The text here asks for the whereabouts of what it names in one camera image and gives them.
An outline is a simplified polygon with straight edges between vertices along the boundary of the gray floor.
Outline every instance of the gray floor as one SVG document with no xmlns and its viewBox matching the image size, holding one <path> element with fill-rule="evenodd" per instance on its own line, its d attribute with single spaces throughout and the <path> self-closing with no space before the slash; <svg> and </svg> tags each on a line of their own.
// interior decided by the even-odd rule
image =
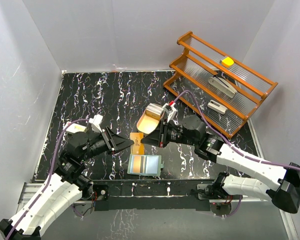
<svg viewBox="0 0 300 240">
<path fill-rule="evenodd" d="M 194 210 L 111 210 L 80 220 L 69 208 L 42 240 L 287 240 L 278 208 L 243 202 L 226 219 Z"/>
</svg>

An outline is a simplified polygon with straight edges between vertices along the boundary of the wooden dish rack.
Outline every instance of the wooden dish rack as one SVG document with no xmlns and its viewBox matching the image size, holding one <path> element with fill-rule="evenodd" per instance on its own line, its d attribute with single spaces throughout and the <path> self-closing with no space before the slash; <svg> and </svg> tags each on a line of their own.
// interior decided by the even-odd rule
<svg viewBox="0 0 300 240">
<path fill-rule="evenodd" d="M 170 64 L 175 74 L 163 86 L 175 96 L 184 90 L 193 91 L 199 97 L 198 102 L 201 102 L 200 108 L 207 121 L 229 139 L 242 128 L 278 85 L 194 35 L 192 31 L 182 35 L 177 44 L 183 46 L 184 50 Z M 224 67 L 220 62 L 224 57 L 230 57 L 233 65 Z M 234 97 L 229 97 L 209 84 L 210 77 L 220 74 L 236 90 Z M 190 96 L 186 94 L 180 99 L 199 113 Z M 226 113 L 220 114 L 208 108 L 211 100 L 225 106 Z"/>
</svg>

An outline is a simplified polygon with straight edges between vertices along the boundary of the black marble table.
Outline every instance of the black marble table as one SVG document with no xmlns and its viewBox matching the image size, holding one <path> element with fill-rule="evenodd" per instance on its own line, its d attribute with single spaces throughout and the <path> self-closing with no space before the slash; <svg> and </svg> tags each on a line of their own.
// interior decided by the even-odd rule
<svg viewBox="0 0 300 240">
<path fill-rule="evenodd" d="M 129 138 L 131 132 L 137 131 L 136 124 L 149 103 L 163 105 L 175 98 L 163 88 L 163 83 L 172 75 L 172 71 L 65 74 L 33 181 L 46 179 L 57 138 L 66 122 L 100 114 L 103 115 L 102 127 L 109 126 L 115 133 Z M 198 98 L 199 102 L 205 100 L 204 95 Z M 177 122 L 195 114 L 181 101 L 176 105 Z M 66 139 L 67 136 L 63 137 L 62 146 Z M 248 124 L 231 141 L 242 150 L 257 154 Z M 182 144 L 170 143 L 166 148 L 146 145 L 145 154 L 161 155 L 164 160 L 164 169 L 157 179 L 215 179 L 225 171 L 242 175 L 237 170 L 199 158 L 193 147 Z M 83 174 L 92 180 L 153 179 L 127 174 L 129 156 L 130 149 L 116 155 L 103 153 L 86 162 Z"/>
</svg>

